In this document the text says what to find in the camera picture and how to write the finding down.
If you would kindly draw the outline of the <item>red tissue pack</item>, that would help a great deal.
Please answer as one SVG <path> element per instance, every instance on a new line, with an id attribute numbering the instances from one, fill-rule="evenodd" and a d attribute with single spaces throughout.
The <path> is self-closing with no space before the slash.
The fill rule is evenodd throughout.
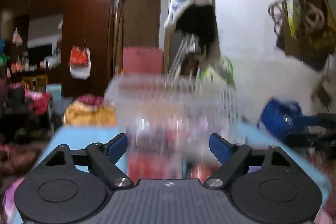
<path id="1" fill-rule="evenodd" d="M 167 136 L 130 136 L 127 175 L 134 182 L 182 178 L 182 157 L 175 150 L 174 140 Z"/>

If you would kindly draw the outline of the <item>blue shopping bag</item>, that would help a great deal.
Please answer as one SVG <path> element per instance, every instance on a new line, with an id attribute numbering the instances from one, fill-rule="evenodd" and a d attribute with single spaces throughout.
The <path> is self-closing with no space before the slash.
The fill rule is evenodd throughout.
<path id="1" fill-rule="evenodd" d="M 272 97 L 258 119 L 257 128 L 285 143 L 288 134 L 309 133 L 308 127 L 293 124 L 293 118 L 296 116 L 302 116 L 301 106 L 297 101 L 286 101 Z"/>

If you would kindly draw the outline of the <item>yellow blanket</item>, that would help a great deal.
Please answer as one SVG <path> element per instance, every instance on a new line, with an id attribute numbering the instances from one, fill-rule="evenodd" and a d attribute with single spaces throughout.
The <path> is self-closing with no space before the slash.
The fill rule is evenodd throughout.
<path id="1" fill-rule="evenodd" d="M 67 126 L 116 126 L 117 118 L 113 106 L 89 106 L 82 102 L 72 102 L 64 113 Z"/>

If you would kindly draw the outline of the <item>clear plastic perforated basket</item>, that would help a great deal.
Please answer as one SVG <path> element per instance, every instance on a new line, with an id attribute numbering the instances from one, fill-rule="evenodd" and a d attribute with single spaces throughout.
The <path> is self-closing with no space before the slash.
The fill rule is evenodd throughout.
<path id="1" fill-rule="evenodd" d="M 126 133 L 131 151 L 213 160 L 212 133 L 232 144 L 245 143 L 234 130 L 242 119 L 241 102 L 226 84 L 124 75 L 111 80 L 104 104 L 115 106 L 117 126 Z"/>

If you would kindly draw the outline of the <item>green and white tote bag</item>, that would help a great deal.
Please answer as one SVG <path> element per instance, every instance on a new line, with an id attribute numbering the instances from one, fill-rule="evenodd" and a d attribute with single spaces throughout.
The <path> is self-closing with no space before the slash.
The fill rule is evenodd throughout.
<path id="1" fill-rule="evenodd" d="M 235 88 L 234 66 L 226 56 L 210 62 L 204 62 L 199 69 L 198 80 Z"/>

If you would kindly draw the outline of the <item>orange and white hanging bag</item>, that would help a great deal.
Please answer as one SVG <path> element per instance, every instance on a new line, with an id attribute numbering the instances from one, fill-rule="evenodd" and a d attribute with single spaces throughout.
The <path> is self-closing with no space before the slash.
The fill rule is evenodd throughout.
<path id="1" fill-rule="evenodd" d="M 70 74 L 74 79 L 88 79 L 91 74 L 90 49 L 73 46 L 70 54 L 69 67 Z"/>

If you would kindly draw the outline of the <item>pink foam mat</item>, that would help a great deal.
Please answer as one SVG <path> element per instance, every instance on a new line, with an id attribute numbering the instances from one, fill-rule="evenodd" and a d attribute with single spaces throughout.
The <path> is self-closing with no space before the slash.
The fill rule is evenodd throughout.
<path id="1" fill-rule="evenodd" d="M 163 51 L 159 48 L 126 47 L 122 52 L 125 73 L 162 73 Z"/>

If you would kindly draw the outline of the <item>dark red wooden wardrobe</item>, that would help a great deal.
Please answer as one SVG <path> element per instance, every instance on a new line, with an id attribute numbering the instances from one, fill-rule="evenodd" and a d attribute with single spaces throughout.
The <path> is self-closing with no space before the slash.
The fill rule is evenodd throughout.
<path id="1" fill-rule="evenodd" d="M 1 7 L 12 10 L 15 16 L 26 17 L 21 21 L 24 39 L 28 19 L 62 14 L 60 78 L 63 94 L 66 97 L 104 94 L 111 79 L 114 0 L 1 0 Z M 86 80 L 71 76 L 69 60 L 74 46 L 90 50 L 91 73 Z"/>

